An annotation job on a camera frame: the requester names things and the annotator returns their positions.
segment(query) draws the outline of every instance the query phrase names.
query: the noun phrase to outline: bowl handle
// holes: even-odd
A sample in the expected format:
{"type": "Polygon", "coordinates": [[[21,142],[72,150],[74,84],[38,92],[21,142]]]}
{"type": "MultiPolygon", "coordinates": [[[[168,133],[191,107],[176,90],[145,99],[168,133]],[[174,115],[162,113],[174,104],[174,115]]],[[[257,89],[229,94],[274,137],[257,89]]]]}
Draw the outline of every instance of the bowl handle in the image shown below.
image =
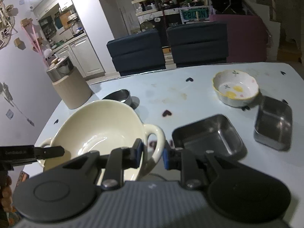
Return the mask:
{"type": "MultiPolygon", "coordinates": [[[[47,138],[47,139],[45,139],[40,145],[39,145],[39,147],[46,147],[46,146],[49,146],[50,144],[51,144],[51,142],[52,142],[52,138],[47,138]]],[[[42,167],[44,167],[44,162],[45,162],[45,160],[43,160],[43,159],[39,159],[38,160],[38,163],[42,166],[42,167]]]]}
{"type": "Polygon", "coordinates": [[[166,138],[165,138],[165,134],[164,134],[163,130],[156,125],[144,124],[143,127],[145,130],[147,140],[148,140],[149,135],[151,135],[151,134],[155,134],[157,137],[157,143],[156,143],[155,150],[154,150],[151,158],[146,162],[146,164],[144,166],[143,173],[144,173],[144,175],[147,175],[148,173],[150,173],[150,171],[155,167],[155,165],[161,159],[163,150],[165,147],[166,138]]]}

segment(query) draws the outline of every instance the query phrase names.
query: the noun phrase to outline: beige canister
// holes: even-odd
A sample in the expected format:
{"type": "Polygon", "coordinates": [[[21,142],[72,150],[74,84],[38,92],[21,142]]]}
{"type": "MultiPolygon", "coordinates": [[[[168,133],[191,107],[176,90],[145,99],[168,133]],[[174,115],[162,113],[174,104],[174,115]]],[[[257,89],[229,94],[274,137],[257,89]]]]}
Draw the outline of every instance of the beige canister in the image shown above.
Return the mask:
{"type": "Polygon", "coordinates": [[[53,87],[69,109],[82,106],[92,95],[89,85],[68,56],[53,60],[47,74],[53,82],[53,87]]]}

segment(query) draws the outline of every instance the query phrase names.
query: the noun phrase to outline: stuffed toy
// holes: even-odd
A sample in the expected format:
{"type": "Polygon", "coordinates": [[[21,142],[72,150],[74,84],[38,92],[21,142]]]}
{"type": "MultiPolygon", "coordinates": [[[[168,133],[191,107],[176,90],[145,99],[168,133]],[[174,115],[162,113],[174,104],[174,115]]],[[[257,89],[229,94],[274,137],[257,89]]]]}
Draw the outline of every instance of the stuffed toy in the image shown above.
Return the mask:
{"type": "Polygon", "coordinates": [[[44,58],[47,61],[48,65],[51,65],[52,60],[54,60],[56,58],[56,56],[54,55],[53,51],[49,48],[47,48],[44,52],[44,58]]]}

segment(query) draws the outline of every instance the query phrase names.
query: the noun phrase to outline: kitchen counter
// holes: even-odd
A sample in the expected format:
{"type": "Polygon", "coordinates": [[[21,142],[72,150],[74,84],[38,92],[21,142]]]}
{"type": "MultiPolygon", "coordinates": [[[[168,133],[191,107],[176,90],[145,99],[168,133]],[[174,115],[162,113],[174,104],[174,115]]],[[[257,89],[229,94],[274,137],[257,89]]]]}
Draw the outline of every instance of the kitchen counter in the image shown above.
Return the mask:
{"type": "Polygon", "coordinates": [[[54,53],[56,53],[58,50],[64,48],[65,46],[73,43],[74,41],[78,40],[78,39],[81,39],[82,37],[86,36],[87,34],[84,32],[82,34],[80,34],[79,36],[75,37],[75,38],[72,38],[70,39],[69,41],[66,41],[63,45],[60,45],[59,47],[57,47],[56,49],[53,50],[54,53]]]}
{"type": "MultiPolygon", "coordinates": [[[[304,81],[285,63],[241,63],[206,65],[157,71],[113,79],[91,85],[94,94],[86,104],[100,100],[119,89],[128,89],[139,99],[135,109],[143,123],[160,126],[169,141],[175,128],[215,114],[223,114],[231,121],[242,138],[247,155],[241,163],[280,179],[291,191],[291,204],[284,220],[293,228],[304,224],[304,81]],[[253,130],[258,106],[250,110],[233,108],[223,104],[212,87],[213,76],[225,69],[242,70],[253,76],[263,95],[286,100],[292,108],[293,129],[289,151],[276,151],[256,142],[253,130]],[[172,115],[163,117],[165,110],[172,115]]],[[[55,109],[41,132],[35,146],[53,137],[70,115],[78,109],[69,110],[63,101],[55,109]]],[[[30,176],[42,172],[38,163],[26,165],[24,171],[30,176]]],[[[168,180],[179,180],[180,172],[164,169],[162,159],[152,170],[168,180]]]]}

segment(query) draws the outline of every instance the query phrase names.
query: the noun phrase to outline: pink armchair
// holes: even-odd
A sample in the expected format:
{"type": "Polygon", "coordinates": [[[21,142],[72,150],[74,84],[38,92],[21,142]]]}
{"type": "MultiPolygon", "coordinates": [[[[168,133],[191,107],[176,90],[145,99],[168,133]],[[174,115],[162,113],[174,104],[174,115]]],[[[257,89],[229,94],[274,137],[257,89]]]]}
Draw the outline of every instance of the pink armchair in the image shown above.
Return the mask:
{"type": "Polygon", "coordinates": [[[268,34],[262,19],[255,15],[215,14],[210,21],[227,23],[228,63],[264,62],[268,34]]]}

